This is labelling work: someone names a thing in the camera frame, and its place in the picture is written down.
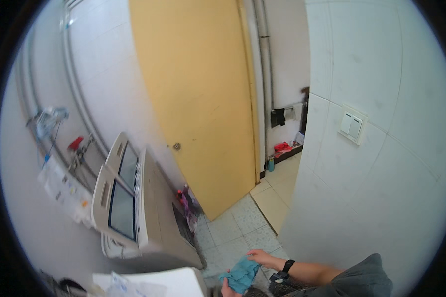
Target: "blue cloth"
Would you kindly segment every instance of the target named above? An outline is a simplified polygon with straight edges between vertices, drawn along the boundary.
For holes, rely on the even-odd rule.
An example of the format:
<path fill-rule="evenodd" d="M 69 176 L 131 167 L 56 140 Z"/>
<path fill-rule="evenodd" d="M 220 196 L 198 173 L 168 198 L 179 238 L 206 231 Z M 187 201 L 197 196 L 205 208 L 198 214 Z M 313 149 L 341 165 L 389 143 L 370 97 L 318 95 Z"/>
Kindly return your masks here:
<path fill-rule="evenodd" d="M 248 256 L 242 257 L 230 272 L 221 273 L 218 277 L 221 283 L 223 283 L 223 279 L 226 277 L 228 279 L 228 285 L 236 293 L 244 294 L 244 291 L 251 286 L 261 266 L 247 258 Z"/>

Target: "watch strap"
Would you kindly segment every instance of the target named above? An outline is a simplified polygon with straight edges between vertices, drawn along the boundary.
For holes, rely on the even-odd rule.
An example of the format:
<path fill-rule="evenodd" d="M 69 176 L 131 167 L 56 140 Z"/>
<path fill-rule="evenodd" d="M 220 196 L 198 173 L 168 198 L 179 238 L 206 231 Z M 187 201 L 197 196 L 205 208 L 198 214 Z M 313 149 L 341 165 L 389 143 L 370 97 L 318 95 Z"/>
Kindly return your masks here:
<path fill-rule="evenodd" d="M 294 260 L 287 260 L 286 263 L 284 264 L 284 268 L 282 269 L 283 272 L 288 273 L 289 272 L 289 268 L 291 268 L 291 266 L 294 264 Z"/>

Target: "tiled floor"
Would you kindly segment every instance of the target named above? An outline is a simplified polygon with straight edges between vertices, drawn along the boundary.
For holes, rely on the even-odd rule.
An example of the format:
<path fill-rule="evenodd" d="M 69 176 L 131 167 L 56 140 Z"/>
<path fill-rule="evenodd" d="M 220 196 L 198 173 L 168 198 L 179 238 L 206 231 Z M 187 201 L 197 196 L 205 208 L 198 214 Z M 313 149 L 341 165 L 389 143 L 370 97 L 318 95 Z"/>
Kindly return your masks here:
<path fill-rule="evenodd" d="M 286 213 L 291 207 L 300 160 L 301 153 L 298 153 L 277 163 L 274 171 L 266 171 L 266 177 L 250 191 L 276 232 L 280 231 Z"/>
<path fill-rule="evenodd" d="M 207 262 L 202 271 L 207 285 L 217 284 L 215 278 L 231 269 L 250 249 L 261 248 L 274 256 L 288 258 L 250 194 L 213 222 L 201 215 L 196 241 Z M 260 269 L 253 285 L 267 292 L 272 274 L 273 271 Z"/>

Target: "person's hand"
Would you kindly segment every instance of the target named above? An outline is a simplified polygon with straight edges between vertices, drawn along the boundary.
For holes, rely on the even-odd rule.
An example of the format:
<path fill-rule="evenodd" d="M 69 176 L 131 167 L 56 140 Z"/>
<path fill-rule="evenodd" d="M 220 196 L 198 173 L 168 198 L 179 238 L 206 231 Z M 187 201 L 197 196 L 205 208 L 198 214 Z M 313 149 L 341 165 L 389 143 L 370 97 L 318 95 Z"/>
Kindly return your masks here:
<path fill-rule="evenodd" d="M 223 279 L 222 285 L 222 295 L 223 297 L 241 297 L 243 294 L 236 293 L 232 288 L 228 285 L 228 279 L 225 277 Z"/>
<path fill-rule="evenodd" d="M 256 263 L 261 264 L 266 268 L 278 271 L 282 270 L 282 268 L 280 268 L 281 262 L 283 266 L 284 263 L 286 262 L 286 260 L 273 257 L 261 249 L 252 249 L 249 252 L 247 252 L 246 255 L 249 256 L 248 260 L 253 260 Z"/>

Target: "door frame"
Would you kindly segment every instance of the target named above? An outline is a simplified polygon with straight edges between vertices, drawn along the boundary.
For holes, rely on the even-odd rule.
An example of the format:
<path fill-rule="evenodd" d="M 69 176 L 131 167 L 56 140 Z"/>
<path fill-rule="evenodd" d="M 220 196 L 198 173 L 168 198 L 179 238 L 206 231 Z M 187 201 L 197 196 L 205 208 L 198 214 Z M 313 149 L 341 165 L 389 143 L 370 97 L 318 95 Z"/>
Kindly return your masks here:
<path fill-rule="evenodd" d="M 246 8 L 243 0 L 235 0 L 238 6 L 238 14 L 240 16 L 241 33 L 243 37 L 244 54 L 246 58 L 246 69 L 248 73 L 250 103 L 251 103 L 251 120 L 253 127 L 253 147 L 254 147 L 254 175 L 256 184 L 260 182 L 260 147 L 259 147 L 259 124 L 258 124 L 258 103 L 256 98 L 256 85 L 254 75 L 253 56 L 251 52 L 250 33 L 248 29 L 248 20 L 246 18 Z"/>

